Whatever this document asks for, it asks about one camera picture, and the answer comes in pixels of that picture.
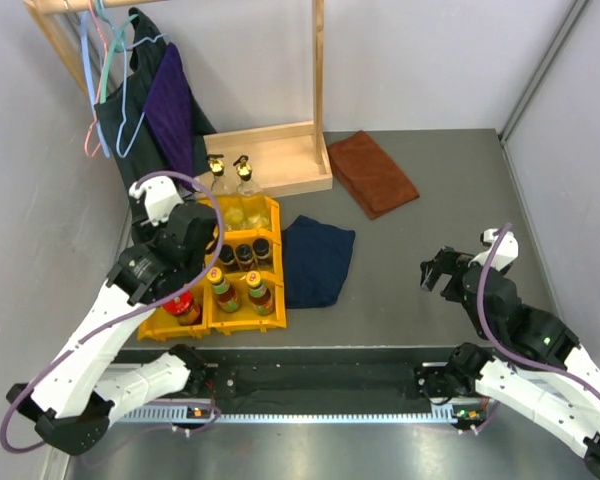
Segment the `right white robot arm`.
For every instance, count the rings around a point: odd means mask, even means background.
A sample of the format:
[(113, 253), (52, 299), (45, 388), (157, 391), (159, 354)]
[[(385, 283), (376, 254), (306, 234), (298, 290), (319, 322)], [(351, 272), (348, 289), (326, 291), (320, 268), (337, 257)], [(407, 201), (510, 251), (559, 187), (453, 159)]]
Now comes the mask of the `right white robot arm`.
[(531, 420), (567, 445), (600, 479), (600, 368), (556, 315), (525, 304), (507, 272), (518, 243), (484, 241), (469, 254), (443, 247), (420, 265), (430, 291), (442, 276), (442, 297), (460, 304), (494, 353), (472, 343), (456, 347), (445, 367), (449, 388), (479, 394)]

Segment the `green clothes hanger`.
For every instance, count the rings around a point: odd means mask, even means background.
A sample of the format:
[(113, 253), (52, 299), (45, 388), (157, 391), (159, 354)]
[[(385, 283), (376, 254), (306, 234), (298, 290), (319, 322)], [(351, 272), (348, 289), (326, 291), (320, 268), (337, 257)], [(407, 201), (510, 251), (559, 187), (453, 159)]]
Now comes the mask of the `green clothes hanger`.
[(116, 53), (126, 52), (126, 47), (124, 46), (124, 32), (126, 27), (138, 17), (138, 14), (131, 14), (120, 25), (116, 25), (106, 12), (106, 8), (104, 6), (103, 1), (96, 2), (96, 12), (99, 14), (100, 18), (103, 19), (105, 23), (109, 25), (110, 30), (113, 34), (111, 43), (106, 48), (104, 66), (102, 67), (100, 76), (99, 103), (104, 103), (106, 99), (107, 85), (111, 66), (114, 60), (114, 55)]

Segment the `yellow bin organizer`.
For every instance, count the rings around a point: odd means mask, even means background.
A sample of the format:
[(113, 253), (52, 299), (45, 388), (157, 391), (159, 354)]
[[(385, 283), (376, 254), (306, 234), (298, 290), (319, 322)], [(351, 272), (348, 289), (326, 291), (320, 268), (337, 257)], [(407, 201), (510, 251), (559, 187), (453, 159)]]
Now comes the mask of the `yellow bin organizer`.
[(284, 274), (282, 262), (282, 240), (279, 203), (271, 198), (266, 199), (270, 209), (271, 228), (244, 231), (232, 231), (225, 234), (224, 243), (236, 248), (241, 244), (253, 244), (262, 238), (269, 242), (273, 266), (261, 272), (262, 280), (272, 292), (274, 311), (266, 316), (259, 315), (248, 299), (248, 288), (245, 272), (233, 272), (227, 275), (240, 298), (241, 308), (235, 313), (222, 311), (212, 296), (212, 288), (207, 279), (201, 280), (192, 287), (191, 292), (202, 309), (202, 320), (191, 326), (180, 325), (175, 317), (164, 309), (156, 310), (137, 329), (137, 339), (166, 342), (171, 339), (202, 339), (217, 331), (226, 336), (236, 332), (259, 330), (267, 332), (275, 328), (287, 326), (285, 308)]

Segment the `purple hanging cloth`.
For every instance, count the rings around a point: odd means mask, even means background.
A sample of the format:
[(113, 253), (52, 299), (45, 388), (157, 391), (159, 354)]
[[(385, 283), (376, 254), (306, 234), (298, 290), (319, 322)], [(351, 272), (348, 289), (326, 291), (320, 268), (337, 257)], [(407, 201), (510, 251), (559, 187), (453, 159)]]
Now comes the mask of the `purple hanging cloth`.
[(167, 45), (143, 113), (170, 169), (193, 177), (191, 95), (181, 57), (174, 43)]

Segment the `black cap spice jar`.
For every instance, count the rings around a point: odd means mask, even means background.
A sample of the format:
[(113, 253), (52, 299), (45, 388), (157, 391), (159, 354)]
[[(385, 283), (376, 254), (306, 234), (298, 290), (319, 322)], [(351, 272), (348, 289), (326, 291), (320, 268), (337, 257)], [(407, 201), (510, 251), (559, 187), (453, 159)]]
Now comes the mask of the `black cap spice jar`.
[(240, 271), (239, 263), (236, 259), (233, 248), (230, 245), (224, 244), (221, 248), (218, 265), (225, 273), (234, 273)]
[(272, 247), (266, 238), (256, 239), (252, 244), (252, 250), (260, 270), (273, 269)]
[(257, 269), (257, 262), (250, 245), (245, 243), (238, 245), (235, 249), (235, 255), (242, 271), (249, 272)]

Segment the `sauce bottle yellow cap front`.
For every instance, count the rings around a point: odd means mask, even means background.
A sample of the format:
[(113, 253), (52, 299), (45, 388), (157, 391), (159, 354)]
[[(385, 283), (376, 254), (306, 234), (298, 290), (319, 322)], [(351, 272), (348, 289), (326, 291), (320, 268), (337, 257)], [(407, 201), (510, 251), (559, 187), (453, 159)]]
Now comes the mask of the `sauce bottle yellow cap front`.
[(226, 313), (235, 313), (241, 307), (240, 298), (233, 284), (219, 267), (213, 267), (206, 275), (218, 307)]

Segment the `dark green hanging garment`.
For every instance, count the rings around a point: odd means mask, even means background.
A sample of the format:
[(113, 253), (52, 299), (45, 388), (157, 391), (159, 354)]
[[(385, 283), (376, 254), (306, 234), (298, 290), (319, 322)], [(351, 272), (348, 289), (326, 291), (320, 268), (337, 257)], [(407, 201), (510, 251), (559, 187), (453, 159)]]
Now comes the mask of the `dark green hanging garment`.
[[(193, 177), (198, 177), (204, 173), (207, 173), (210, 170), (210, 167), (207, 163), (207, 148), (205, 144), (205, 138), (209, 135), (215, 134), (217, 130), (214, 128), (208, 116), (204, 113), (198, 101), (195, 99), (189, 82), (188, 86), (191, 95), (191, 107), (193, 113)], [(122, 182), (126, 189), (129, 189), (134, 182), (138, 181), (140, 178), (144, 177), (149, 173), (163, 170), (171, 170), (166, 162), (164, 154), (162, 153), (161, 149), (159, 148), (157, 142), (154, 139), (154, 136), (149, 127), (149, 123), (148, 126), (143, 129), (143, 132), (138, 135), (138, 138), (140, 142), (134, 145), (134, 147), (132, 148), (133, 155), (129, 162), (123, 162), (121, 160), (115, 159), (114, 157), (118, 170), (122, 177)]]

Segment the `wooden clothes rack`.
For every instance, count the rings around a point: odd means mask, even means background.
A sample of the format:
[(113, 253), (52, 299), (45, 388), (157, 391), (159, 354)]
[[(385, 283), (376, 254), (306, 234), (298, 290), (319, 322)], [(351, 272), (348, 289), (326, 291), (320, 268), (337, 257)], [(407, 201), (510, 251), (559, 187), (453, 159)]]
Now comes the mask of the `wooden clothes rack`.
[[(59, 15), (86, 11), (87, 1), (26, 1), (26, 10), (43, 32), (83, 94), (88, 93), (83, 60)], [(313, 119), (209, 135), (206, 146), (234, 158), (250, 157), (260, 184), (270, 197), (329, 190), (333, 177), (323, 135), (324, 3), (312, 3)]]

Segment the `red lid jar front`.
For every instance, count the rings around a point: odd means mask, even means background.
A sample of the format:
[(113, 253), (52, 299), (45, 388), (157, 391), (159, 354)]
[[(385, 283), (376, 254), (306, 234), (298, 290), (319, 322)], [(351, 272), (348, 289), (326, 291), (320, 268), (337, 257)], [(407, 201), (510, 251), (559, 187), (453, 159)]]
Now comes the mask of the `red lid jar front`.
[(191, 292), (174, 297), (165, 302), (162, 308), (180, 326), (194, 326), (202, 322), (202, 308)]

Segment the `clear oil bottle gold cap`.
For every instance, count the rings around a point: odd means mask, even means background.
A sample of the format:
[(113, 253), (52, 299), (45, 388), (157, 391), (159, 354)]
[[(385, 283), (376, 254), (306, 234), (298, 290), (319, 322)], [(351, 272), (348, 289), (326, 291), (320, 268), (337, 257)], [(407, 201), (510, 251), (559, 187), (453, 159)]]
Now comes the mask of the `clear oil bottle gold cap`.
[(253, 177), (249, 157), (241, 155), (233, 163), (239, 177), (237, 192), (245, 213), (245, 224), (249, 229), (271, 229), (270, 210), (261, 186)]

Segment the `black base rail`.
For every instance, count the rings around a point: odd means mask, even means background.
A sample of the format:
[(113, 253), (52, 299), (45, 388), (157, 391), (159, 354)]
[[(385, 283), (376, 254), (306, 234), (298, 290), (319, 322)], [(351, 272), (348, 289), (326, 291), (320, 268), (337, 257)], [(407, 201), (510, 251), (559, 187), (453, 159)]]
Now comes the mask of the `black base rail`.
[[(197, 351), (176, 402), (212, 400), (222, 416), (425, 412), (435, 399), (480, 397), (477, 351), (451, 347), (225, 348)], [(467, 359), (469, 367), (460, 366)]]

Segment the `sauce bottle yellow cap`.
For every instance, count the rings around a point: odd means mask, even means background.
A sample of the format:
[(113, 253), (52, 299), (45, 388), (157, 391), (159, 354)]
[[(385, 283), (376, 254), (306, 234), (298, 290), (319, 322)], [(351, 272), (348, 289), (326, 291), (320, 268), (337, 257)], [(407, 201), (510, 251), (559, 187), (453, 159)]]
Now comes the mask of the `sauce bottle yellow cap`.
[(213, 267), (206, 275), (218, 307), (226, 313), (235, 313), (241, 307), (240, 298), (233, 284), (219, 267)]
[(254, 311), (260, 316), (267, 316), (275, 309), (274, 295), (258, 271), (250, 271), (245, 278), (248, 298)]

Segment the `sauce bottle yellow cap back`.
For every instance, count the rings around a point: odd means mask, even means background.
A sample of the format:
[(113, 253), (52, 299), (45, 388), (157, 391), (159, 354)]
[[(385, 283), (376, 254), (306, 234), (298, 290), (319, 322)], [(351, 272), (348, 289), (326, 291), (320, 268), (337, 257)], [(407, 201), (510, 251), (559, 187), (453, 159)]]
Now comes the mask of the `sauce bottle yellow cap back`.
[(254, 311), (260, 316), (267, 316), (275, 309), (274, 295), (258, 271), (250, 271), (245, 278), (248, 298)]

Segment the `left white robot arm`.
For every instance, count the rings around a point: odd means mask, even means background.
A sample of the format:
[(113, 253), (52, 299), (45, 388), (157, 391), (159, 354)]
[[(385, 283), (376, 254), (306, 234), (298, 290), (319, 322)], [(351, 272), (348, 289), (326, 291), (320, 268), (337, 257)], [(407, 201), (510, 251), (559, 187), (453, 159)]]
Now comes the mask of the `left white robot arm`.
[(217, 210), (185, 201), (152, 230), (147, 242), (123, 250), (82, 323), (52, 363), (6, 395), (3, 448), (14, 414), (34, 424), (41, 441), (69, 455), (90, 450), (118, 420), (165, 395), (196, 396), (206, 387), (202, 357), (178, 344), (113, 379), (102, 375), (131, 334), (165, 302), (187, 293), (208, 272), (210, 245), (223, 240)]

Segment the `navy blue folded cloth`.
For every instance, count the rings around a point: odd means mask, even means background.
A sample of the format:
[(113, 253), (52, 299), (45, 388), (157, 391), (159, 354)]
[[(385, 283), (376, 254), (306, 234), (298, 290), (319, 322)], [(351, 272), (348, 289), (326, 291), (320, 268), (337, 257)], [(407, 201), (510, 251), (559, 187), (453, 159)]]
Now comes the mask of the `navy blue folded cloth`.
[(337, 303), (347, 279), (356, 233), (299, 215), (282, 231), (287, 309)]

